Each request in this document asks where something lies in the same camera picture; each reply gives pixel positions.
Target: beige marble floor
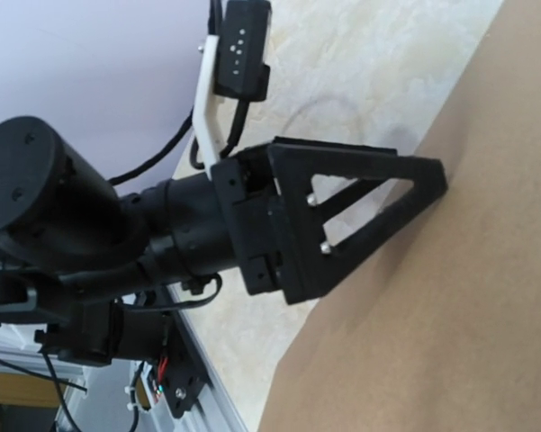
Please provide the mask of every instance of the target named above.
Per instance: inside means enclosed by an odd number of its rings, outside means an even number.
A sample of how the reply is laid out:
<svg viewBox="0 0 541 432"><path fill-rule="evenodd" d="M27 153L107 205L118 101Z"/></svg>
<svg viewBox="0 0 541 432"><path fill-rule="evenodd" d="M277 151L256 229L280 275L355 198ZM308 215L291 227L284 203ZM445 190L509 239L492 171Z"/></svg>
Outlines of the beige marble floor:
<svg viewBox="0 0 541 432"><path fill-rule="evenodd" d="M274 0L268 100L248 117L242 145L282 134L409 153L436 116L502 0ZM231 103L221 109L228 124ZM176 172L192 169L187 157ZM321 182L321 192L337 187ZM334 227L367 218L379 194ZM230 396L256 430L275 366L313 303L281 293L248 297L238 271L191 317Z"/></svg>

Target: brown cardboard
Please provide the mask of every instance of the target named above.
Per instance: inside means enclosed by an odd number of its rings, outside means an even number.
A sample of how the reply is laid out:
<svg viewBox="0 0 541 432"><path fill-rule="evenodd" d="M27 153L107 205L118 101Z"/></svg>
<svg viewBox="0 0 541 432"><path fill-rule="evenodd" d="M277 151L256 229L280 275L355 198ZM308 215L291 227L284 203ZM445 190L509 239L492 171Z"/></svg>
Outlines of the brown cardboard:
<svg viewBox="0 0 541 432"><path fill-rule="evenodd" d="M507 0L420 154L444 200L322 300L261 431L541 431L541 0Z"/></svg>

